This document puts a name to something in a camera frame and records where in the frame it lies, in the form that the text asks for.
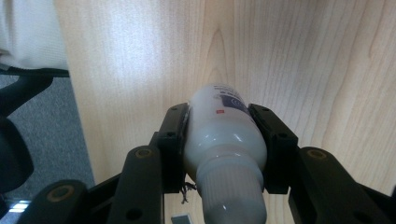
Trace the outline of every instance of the wooden table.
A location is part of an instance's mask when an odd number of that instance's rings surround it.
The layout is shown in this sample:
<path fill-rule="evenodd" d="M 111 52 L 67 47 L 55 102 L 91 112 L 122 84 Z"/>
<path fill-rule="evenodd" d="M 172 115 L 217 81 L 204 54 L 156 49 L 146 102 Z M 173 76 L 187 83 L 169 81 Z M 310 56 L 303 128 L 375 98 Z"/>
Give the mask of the wooden table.
<path fill-rule="evenodd" d="M 168 107 L 209 82 L 272 108 L 362 184 L 396 184 L 396 1 L 136 0 L 56 2 L 96 182 L 146 145 Z M 264 195 L 267 223 L 292 223 Z M 166 196 L 166 222 L 196 193 Z"/>

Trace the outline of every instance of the plastic bottle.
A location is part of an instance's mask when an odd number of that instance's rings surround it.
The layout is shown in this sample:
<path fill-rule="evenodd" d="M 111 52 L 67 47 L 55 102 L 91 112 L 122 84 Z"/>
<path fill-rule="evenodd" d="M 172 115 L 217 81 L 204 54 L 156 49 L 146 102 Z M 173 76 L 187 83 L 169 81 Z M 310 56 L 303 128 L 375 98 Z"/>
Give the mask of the plastic bottle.
<path fill-rule="evenodd" d="M 184 166 L 206 224 L 265 223 L 265 162 L 262 135 L 235 90 L 212 84 L 192 96 Z"/>

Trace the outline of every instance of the gray carpet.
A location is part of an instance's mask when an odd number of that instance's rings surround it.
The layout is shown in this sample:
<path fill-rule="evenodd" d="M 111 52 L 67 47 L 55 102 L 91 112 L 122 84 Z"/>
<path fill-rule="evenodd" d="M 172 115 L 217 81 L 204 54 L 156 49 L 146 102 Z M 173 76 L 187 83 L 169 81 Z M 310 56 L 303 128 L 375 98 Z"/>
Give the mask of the gray carpet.
<path fill-rule="evenodd" d="M 17 77 L 0 76 L 0 88 Z M 47 185 L 61 179 L 76 179 L 94 185 L 70 78 L 56 77 L 38 94 L 8 117 L 17 126 L 32 156 L 35 170 L 18 189 L 6 194 L 32 200 Z M 16 223 L 8 213 L 0 223 Z"/>

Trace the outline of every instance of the bottle cap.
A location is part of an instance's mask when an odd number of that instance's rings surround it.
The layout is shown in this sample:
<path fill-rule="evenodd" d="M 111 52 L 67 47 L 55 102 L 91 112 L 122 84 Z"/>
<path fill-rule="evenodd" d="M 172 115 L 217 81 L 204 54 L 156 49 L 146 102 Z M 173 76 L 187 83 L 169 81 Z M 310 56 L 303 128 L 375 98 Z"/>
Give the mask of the bottle cap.
<path fill-rule="evenodd" d="M 265 223 L 262 172 L 250 157 L 205 161 L 197 171 L 205 223 Z"/>

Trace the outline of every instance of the white fabric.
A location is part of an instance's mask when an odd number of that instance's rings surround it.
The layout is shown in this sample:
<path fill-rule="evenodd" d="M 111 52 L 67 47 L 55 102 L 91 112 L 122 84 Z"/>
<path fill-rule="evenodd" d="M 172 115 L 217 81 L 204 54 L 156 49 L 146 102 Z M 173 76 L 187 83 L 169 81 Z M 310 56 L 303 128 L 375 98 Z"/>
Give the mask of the white fabric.
<path fill-rule="evenodd" d="M 67 69 L 52 0 L 0 0 L 0 64 Z"/>

